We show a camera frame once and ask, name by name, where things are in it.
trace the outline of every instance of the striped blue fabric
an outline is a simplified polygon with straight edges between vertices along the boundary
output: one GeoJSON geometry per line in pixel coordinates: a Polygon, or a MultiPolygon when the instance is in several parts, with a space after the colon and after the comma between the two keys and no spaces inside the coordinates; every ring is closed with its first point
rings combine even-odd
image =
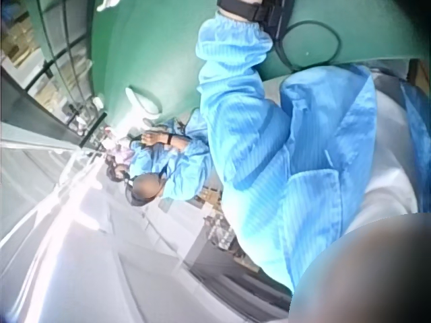
{"type": "MultiPolygon", "coordinates": [[[[370,179],[376,92],[365,67],[316,67],[288,77],[277,106],[254,69],[271,47],[259,25],[216,15],[199,32],[196,52],[206,63],[198,90],[226,218],[253,261],[293,291],[358,212],[370,179]]],[[[429,128],[411,114],[425,192],[429,128]]]]}

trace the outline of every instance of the hand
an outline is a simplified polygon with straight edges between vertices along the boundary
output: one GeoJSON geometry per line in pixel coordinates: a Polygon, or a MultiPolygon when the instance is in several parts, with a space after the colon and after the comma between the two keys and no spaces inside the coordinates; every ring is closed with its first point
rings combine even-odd
{"type": "Polygon", "coordinates": [[[164,137],[166,135],[166,133],[162,133],[160,131],[146,131],[141,136],[141,142],[149,146],[155,145],[156,143],[165,143],[166,141],[164,141],[164,137]]]}

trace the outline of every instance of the glass panel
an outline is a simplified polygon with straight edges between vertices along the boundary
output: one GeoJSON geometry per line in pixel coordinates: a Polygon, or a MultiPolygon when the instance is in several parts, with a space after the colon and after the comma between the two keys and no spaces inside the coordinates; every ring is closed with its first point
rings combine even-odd
{"type": "Polygon", "coordinates": [[[26,7],[19,2],[2,2],[1,66],[22,87],[42,69],[44,55],[26,7]]]}

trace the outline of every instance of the pocket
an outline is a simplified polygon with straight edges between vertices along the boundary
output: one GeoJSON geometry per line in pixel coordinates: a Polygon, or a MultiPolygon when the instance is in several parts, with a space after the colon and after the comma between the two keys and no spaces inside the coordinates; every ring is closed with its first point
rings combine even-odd
{"type": "Polygon", "coordinates": [[[288,180],[279,235],[293,286],[313,260],[341,236],[342,206],[337,170],[311,170],[288,180]]]}

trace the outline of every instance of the black cable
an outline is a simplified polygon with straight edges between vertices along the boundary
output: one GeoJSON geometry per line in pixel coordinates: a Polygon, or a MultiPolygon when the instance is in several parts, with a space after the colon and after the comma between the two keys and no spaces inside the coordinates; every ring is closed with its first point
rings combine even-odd
{"type": "Polygon", "coordinates": [[[324,24],[323,22],[318,22],[318,21],[315,21],[315,20],[304,20],[302,22],[297,22],[297,23],[291,25],[286,30],[286,32],[284,33],[284,35],[282,37],[280,37],[277,40],[274,40],[274,49],[275,49],[275,52],[277,53],[278,57],[282,61],[282,63],[288,69],[290,69],[292,72],[298,72],[298,71],[301,71],[303,69],[309,69],[311,67],[322,66],[322,65],[332,65],[333,61],[338,57],[339,52],[341,51],[341,38],[340,38],[339,34],[332,27],[328,26],[327,24],[324,24]],[[337,48],[335,49],[334,55],[332,55],[332,57],[330,59],[328,59],[327,61],[316,63],[316,64],[309,65],[309,66],[299,66],[299,65],[293,64],[288,59],[288,57],[286,55],[286,52],[284,51],[284,48],[283,48],[283,39],[294,28],[296,28],[298,26],[302,26],[302,25],[307,25],[307,24],[309,24],[309,25],[317,25],[317,26],[320,26],[320,27],[324,27],[326,30],[330,31],[330,33],[332,33],[332,35],[335,36],[335,38],[337,39],[337,43],[338,44],[337,44],[337,48]]]}

